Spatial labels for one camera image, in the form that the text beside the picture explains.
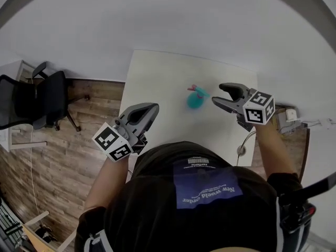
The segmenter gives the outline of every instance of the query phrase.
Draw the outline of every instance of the forearm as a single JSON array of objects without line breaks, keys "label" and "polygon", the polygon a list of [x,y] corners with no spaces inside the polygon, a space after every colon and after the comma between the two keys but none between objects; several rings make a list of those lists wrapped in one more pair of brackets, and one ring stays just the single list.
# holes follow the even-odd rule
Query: forearm
[{"label": "forearm", "polygon": [[128,157],[118,162],[107,158],[93,183],[85,202],[85,210],[94,207],[107,207],[126,183]]},{"label": "forearm", "polygon": [[274,126],[269,122],[255,127],[267,177],[272,173],[296,173],[294,163]]}]

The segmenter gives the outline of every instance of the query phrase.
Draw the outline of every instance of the teal object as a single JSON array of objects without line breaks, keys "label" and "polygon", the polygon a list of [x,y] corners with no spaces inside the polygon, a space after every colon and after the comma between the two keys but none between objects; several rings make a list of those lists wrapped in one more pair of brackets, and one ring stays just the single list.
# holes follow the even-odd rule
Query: teal object
[{"label": "teal object", "polygon": [[210,96],[204,89],[196,85],[192,85],[188,90],[193,91],[187,98],[187,105],[190,108],[199,108],[203,104],[205,98]]}]

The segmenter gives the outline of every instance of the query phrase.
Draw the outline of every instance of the white desk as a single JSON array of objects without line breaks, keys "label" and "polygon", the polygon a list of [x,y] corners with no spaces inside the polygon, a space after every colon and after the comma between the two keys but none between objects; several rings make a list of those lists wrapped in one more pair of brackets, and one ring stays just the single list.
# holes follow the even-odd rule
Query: white desk
[{"label": "white desk", "polygon": [[[187,88],[196,84],[211,96],[230,99],[218,87],[220,83],[238,82],[257,88],[254,72],[220,62],[157,51],[135,50],[128,71],[120,112],[143,102],[154,102],[160,112],[149,132],[143,152],[164,143],[192,141],[237,163],[237,148],[249,133],[236,121],[236,115],[216,107],[211,98],[199,109],[186,105]],[[251,166],[255,137],[245,147],[240,166]]]},{"label": "white desk", "polygon": [[[33,67],[25,64],[22,60],[0,67],[0,75],[7,75],[17,81],[20,81],[21,76],[25,78],[31,77],[33,71]],[[20,133],[20,130],[12,128],[0,130],[0,145],[8,152],[13,149],[35,148],[47,145],[47,142],[12,144],[12,133]]]}]

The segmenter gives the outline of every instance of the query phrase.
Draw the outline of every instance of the fiducial marker cube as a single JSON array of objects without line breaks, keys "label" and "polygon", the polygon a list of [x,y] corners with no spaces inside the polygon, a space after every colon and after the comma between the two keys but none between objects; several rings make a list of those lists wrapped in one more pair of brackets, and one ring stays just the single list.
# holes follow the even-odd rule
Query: fiducial marker cube
[{"label": "fiducial marker cube", "polygon": [[275,113],[275,102],[272,95],[256,91],[243,105],[247,123],[265,125]]},{"label": "fiducial marker cube", "polygon": [[112,162],[119,161],[133,153],[129,142],[106,122],[92,137],[92,140]]}]

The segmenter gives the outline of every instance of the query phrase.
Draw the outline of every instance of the chair armrest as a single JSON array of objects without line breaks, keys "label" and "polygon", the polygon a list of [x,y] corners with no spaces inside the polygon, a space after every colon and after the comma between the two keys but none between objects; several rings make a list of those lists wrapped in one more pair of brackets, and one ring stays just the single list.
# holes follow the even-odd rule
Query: chair armrest
[{"label": "chair armrest", "polygon": [[35,120],[33,122],[33,128],[34,130],[39,130],[41,128],[44,128],[47,125],[47,116],[43,116],[42,118]]},{"label": "chair armrest", "polygon": [[35,78],[37,75],[40,75],[41,77],[43,77],[44,79],[48,78],[48,76],[43,73],[43,70],[46,69],[47,67],[47,63],[46,62],[42,62],[42,64],[40,64],[38,67],[35,68],[35,70],[32,73],[32,78]]}]

